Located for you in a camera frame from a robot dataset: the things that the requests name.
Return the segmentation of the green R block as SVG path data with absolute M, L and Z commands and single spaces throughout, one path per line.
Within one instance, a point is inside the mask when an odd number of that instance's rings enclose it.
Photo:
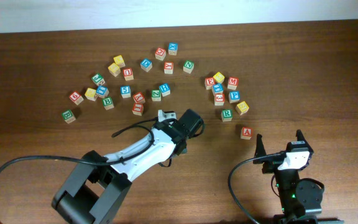
M 222 110 L 221 119 L 223 122 L 231 121 L 233 117 L 232 110 Z

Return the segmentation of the blue P block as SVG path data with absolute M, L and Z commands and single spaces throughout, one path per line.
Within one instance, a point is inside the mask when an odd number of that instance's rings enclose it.
M 240 100 L 240 93 L 239 91 L 230 91 L 229 92 L 229 102 L 236 103 Z

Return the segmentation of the blue H block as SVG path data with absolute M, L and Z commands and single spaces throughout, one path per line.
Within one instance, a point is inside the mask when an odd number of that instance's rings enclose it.
M 170 94 L 170 87 L 167 83 L 160 85 L 159 90 L 162 97 L 168 96 Z

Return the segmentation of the green Z block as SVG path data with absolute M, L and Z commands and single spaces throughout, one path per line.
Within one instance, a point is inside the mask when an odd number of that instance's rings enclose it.
M 152 101 L 161 101 L 162 95 L 160 90 L 152 90 L 151 91 L 151 99 Z

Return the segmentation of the yellow S block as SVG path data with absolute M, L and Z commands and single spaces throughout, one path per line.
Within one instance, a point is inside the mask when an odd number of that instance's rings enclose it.
M 236 111 L 241 116 L 246 114 L 249 110 L 249 106 L 245 101 L 242 101 L 236 105 Z

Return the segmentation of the red E block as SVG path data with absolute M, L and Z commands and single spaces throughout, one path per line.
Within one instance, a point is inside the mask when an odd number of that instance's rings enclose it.
M 212 89 L 212 87 L 215 85 L 215 80 L 213 77 L 206 77 L 204 79 L 204 85 L 207 90 Z

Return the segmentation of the green N block upper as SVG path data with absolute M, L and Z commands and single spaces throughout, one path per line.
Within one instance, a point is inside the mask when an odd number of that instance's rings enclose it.
M 191 60 L 186 60 L 184 65 L 183 65 L 183 71 L 186 73 L 191 73 L 194 69 L 194 62 Z

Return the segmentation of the red C block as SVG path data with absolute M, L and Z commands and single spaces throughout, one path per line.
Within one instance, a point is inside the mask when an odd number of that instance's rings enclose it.
M 155 51 L 155 58 L 164 61 L 166 54 L 167 52 L 165 49 L 158 47 Z

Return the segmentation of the red U block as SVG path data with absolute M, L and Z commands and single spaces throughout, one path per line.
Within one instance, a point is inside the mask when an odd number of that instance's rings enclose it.
M 130 81 L 134 79 L 134 73 L 131 68 L 125 68 L 123 70 L 123 77 L 125 81 Z

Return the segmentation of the green B block inner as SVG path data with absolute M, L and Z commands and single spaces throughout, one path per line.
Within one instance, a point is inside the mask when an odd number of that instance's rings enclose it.
M 111 97 L 105 97 L 102 100 L 102 102 L 103 102 L 104 109 L 110 110 L 110 109 L 114 108 L 114 103 L 113 103 Z

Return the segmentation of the green b block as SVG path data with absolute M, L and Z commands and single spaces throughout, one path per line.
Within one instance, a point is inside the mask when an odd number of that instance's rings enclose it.
M 62 113 L 62 117 L 66 123 L 71 123 L 76 120 L 75 115 L 71 110 L 66 110 Z
M 110 110 L 110 109 L 114 108 L 114 103 L 113 103 L 111 97 L 105 97 L 102 100 L 102 102 L 103 102 L 104 109 Z

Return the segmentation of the blue block left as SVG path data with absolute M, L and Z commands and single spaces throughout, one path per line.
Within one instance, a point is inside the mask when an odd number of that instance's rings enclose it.
M 109 94 L 109 90 L 108 88 L 106 88 L 105 86 L 99 86 L 96 89 L 96 94 L 100 97 L 100 98 L 105 98 L 108 96 Z

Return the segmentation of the green J block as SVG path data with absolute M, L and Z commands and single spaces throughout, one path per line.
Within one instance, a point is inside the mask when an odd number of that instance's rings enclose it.
M 95 75 L 93 75 L 91 77 L 91 79 L 92 79 L 93 83 L 97 86 L 101 86 L 101 85 L 105 84 L 104 78 L 99 73 L 96 73 Z

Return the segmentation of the red 6 block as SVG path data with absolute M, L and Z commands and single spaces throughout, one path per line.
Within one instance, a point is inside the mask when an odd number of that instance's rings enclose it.
M 79 105 L 83 101 L 83 97 L 77 92 L 74 91 L 69 95 L 69 99 L 75 104 Z

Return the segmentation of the green B block outer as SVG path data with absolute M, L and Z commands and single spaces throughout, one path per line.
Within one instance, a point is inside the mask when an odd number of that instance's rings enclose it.
M 75 115 L 71 110 L 66 110 L 62 113 L 62 117 L 66 123 L 71 123 L 76 120 Z

